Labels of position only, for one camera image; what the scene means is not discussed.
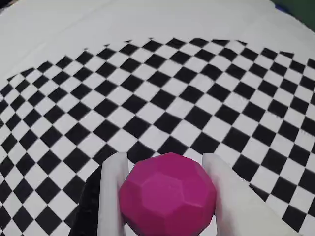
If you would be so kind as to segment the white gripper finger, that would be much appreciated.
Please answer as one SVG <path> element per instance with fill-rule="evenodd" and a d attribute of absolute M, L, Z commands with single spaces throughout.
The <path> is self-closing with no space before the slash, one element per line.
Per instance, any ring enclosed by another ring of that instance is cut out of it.
<path fill-rule="evenodd" d="M 298 236 L 215 154 L 202 156 L 202 167 L 217 191 L 216 224 L 219 236 Z"/>
<path fill-rule="evenodd" d="M 128 175 L 127 153 L 117 152 L 101 166 L 98 236 L 124 236 L 125 225 L 119 204 L 119 189 Z"/>

